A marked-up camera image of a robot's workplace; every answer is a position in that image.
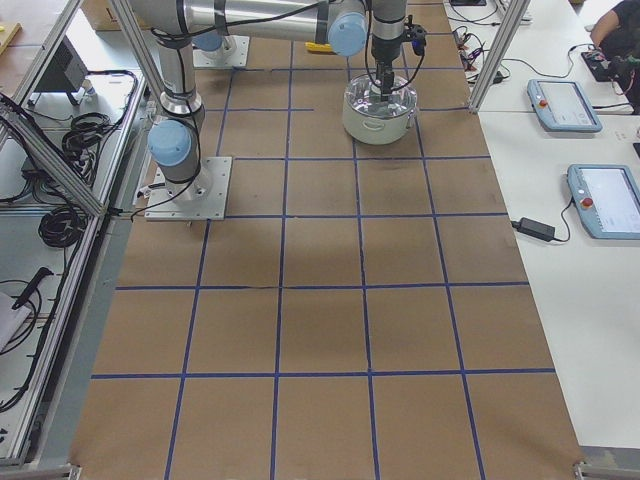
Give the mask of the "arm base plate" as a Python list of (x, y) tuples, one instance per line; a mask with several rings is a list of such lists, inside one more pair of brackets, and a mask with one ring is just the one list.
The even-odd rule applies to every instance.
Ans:
[(248, 60), (249, 38), (246, 36), (227, 36), (221, 39), (215, 50), (204, 49), (200, 42), (193, 46), (195, 69), (226, 70), (244, 68)]
[(199, 176), (179, 194), (182, 187), (167, 183), (157, 167), (154, 181), (162, 186), (151, 191), (144, 217), (149, 221), (223, 220), (231, 170), (231, 157), (206, 157)]

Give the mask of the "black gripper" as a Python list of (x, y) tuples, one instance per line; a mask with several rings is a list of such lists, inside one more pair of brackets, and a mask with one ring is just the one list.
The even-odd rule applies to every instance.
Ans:
[(393, 93), (395, 73), (393, 62), (400, 56), (402, 37), (383, 39), (372, 37), (371, 53), (376, 62), (376, 84), (380, 97), (388, 98)]

